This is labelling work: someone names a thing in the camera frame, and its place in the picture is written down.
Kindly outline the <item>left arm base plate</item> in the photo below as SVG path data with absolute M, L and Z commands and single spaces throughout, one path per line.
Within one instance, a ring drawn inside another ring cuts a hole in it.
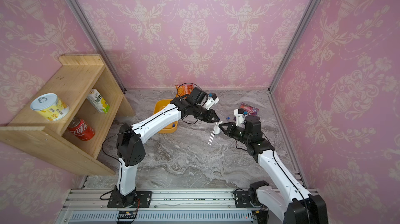
M 152 191 L 133 191 L 122 196 L 118 190 L 111 193 L 108 208 L 149 208 L 152 200 Z

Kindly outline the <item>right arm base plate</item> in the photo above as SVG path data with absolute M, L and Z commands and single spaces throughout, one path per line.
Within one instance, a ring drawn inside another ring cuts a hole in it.
M 235 201 L 236 208 L 256 208 L 250 198 L 249 192 L 241 189 L 236 189 L 233 191 L 232 198 Z

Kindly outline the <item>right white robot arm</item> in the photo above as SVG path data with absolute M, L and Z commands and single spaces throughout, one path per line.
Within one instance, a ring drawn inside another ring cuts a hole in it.
M 277 191 L 264 182 L 252 183 L 249 196 L 254 205 L 264 205 L 284 224 L 327 224 L 328 213 L 324 199 L 302 186 L 285 167 L 276 149 L 262 132 L 258 116 L 248 115 L 244 127 L 234 122 L 219 122 L 215 132 L 239 141 L 247 153 L 270 176 Z

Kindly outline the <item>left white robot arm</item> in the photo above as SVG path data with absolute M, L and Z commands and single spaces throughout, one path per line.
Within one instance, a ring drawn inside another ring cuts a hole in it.
M 108 208 L 140 207 L 140 199 L 136 192 L 136 174 L 139 163 L 146 156 L 144 144 L 155 134 L 170 124 L 187 116 L 205 123 L 220 121 L 211 108 L 219 102 L 214 93 L 206 93 L 195 87 L 189 95 L 179 96 L 171 100 L 160 111 L 146 120 L 134 125 L 124 124 L 120 127 L 116 142 L 119 161 L 118 181 L 108 199 Z

